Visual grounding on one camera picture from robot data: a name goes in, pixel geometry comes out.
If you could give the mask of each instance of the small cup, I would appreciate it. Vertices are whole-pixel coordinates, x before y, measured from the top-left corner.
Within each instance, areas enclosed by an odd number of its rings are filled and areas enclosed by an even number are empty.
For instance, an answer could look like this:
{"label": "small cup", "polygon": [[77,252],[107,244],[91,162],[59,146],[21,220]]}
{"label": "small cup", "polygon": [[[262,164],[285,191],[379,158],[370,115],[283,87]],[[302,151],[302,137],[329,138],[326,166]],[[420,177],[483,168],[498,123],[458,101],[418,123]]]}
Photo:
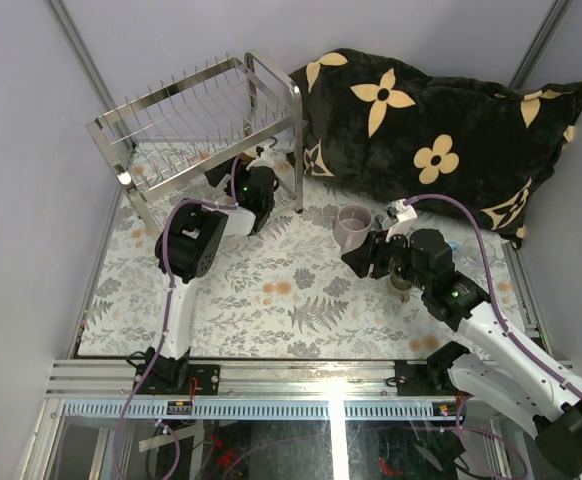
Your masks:
{"label": "small cup", "polygon": [[362,205],[351,203],[340,209],[333,226],[333,238],[340,245],[340,255],[360,247],[371,231],[373,215]]}

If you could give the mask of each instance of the black bracket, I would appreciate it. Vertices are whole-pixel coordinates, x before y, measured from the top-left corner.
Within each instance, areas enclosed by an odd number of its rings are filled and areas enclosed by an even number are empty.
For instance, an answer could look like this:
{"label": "black bracket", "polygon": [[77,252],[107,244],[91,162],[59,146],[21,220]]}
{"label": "black bracket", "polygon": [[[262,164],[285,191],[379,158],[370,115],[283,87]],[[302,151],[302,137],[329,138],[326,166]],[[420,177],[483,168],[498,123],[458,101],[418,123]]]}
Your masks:
{"label": "black bracket", "polygon": [[457,358],[467,353],[468,348],[457,342],[449,342],[429,355],[426,362],[396,360],[394,370],[398,395],[457,395],[458,389],[451,384],[448,370]]}
{"label": "black bracket", "polygon": [[[150,347],[141,357],[127,359],[127,363],[135,367],[134,387],[142,378],[154,355],[155,350]],[[136,364],[132,361],[134,359],[142,359],[144,363]],[[138,394],[188,396],[191,385],[196,385],[195,396],[215,396],[220,389],[220,374],[220,365],[190,363],[188,352],[179,360],[159,356],[149,375],[142,382]]]}
{"label": "black bracket", "polygon": [[[145,365],[139,365],[135,372],[135,379],[133,386],[140,380],[144,373]],[[166,381],[164,378],[157,375],[147,377],[140,389],[138,395],[177,395],[188,396],[189,388],[192,384],[189,379],[195,378],[197,380],[197,387],[194,395],[199,396],[216,396],[220,389],[220,365],[213,364],[195,364],[189,365],[189,377],[178,386],[172,382]]]}

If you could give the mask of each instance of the white wall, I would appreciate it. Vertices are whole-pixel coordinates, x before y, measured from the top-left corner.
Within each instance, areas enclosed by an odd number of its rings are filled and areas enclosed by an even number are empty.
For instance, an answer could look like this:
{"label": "white wall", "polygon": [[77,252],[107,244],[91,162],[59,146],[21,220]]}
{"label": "white wall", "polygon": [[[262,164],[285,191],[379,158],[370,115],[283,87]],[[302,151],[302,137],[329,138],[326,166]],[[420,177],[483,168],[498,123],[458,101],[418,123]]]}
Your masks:
{"label": "white wall", "polygon": [[[582,80],[582,2],[573,7],[528,86]],[[582,372],[582,116],[576,140],[534,197],[522,254],[559,353]]]}
{"label": "white wall", "polygon": [[43,1],[0,0],[0,480],[65,353],[114,192],[94,95]]}
{"label": "white wall", "polygon": [[507,83],[552,0],[65,0],[118,103],[228,51],[287,72],[337,47]]}

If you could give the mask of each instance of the red wire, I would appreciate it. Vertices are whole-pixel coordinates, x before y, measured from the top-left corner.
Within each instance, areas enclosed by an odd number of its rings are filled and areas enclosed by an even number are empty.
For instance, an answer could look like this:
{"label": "red wire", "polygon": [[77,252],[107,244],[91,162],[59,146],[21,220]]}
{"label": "red wire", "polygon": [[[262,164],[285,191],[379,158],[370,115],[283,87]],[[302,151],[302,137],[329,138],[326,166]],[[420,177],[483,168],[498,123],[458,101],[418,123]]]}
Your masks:
{"label": "red wire", "polygon": [[195,396],[195,391],[198,389],[198,379],[191,377],[189,379],[189,403],[191,404],[191,413],[193,414],[193,397]]}

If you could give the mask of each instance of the metal pole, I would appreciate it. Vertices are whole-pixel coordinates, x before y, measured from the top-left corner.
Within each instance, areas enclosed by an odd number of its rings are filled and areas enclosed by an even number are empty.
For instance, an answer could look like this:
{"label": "metal pole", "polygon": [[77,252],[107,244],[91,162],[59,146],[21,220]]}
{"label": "metal pole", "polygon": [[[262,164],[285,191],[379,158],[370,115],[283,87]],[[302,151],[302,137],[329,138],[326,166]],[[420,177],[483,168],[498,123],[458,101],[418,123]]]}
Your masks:
{"label": "metal pole", "polygon": [[[100,75],[100,71],[98,70],[98,67],[96,67],[93,58],[91,58],[91,54],[82,40],[82,36],[73,22],[64,2],[62,0],[45,0],[45,3],[58,23],[58,27],[60,27],[69,47],[73,50],[75,58],[78,61],[80,68],[82,68],[84,76],[91,85],[98,102],[100,102],[102,108],[104,108],[106,112],[113,110],[116,106],[113,96],[111,95],[106,83],[104,83],[104,79],[102,78],[102,75]],[[112,125],[111,128],[119,135],[118,138],[126,137],[130,133],[129,128],[123,121],[117,122],[115,125]],[[133,151],[133,148],[135,147],[131,139],[126,139],[124,145],[127,150],[130,151]]]}
{"label": "metal pole", "polygon": [[555,0],[553,2],[509,83],[510,88],[514,90],[520,89],[529,80],[531,73],[540,61],[547,45],[551,42],[553,35],[560,27],[560,23],[562,23],[572,4],[573,0]]}

